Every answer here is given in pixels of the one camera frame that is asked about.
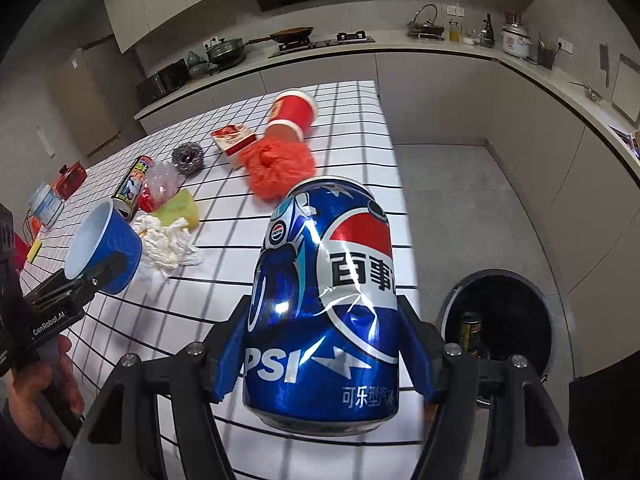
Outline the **person's left hand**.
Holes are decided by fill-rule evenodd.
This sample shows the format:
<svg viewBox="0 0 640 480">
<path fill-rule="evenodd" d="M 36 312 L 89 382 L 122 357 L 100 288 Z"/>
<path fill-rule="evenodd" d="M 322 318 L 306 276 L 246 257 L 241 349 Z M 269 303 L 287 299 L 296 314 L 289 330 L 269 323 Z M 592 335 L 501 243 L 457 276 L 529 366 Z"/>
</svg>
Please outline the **person's left hand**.
<svg viewBox="0 0 640 480">
<path fill-rule="evenodd" d="M 81 415 L 85 409 L 85 401 L 73 374 L 73 362 L 67 355 L 70 348 L 70 340 L 66 336 L 58 335 L 61 394 L 70 411 L 75 415 Z M 51 385 L 53 378 L 52 366 L 48 362 L 39 361 L 29 364 L 20 372 L 11 373 L 8 385 L 9 413 L 17 429 L 30 442 L 51 450 L 58 448 L 62 440 L 43 417 L 37 400 L 43 390 Z"/>
</svg>

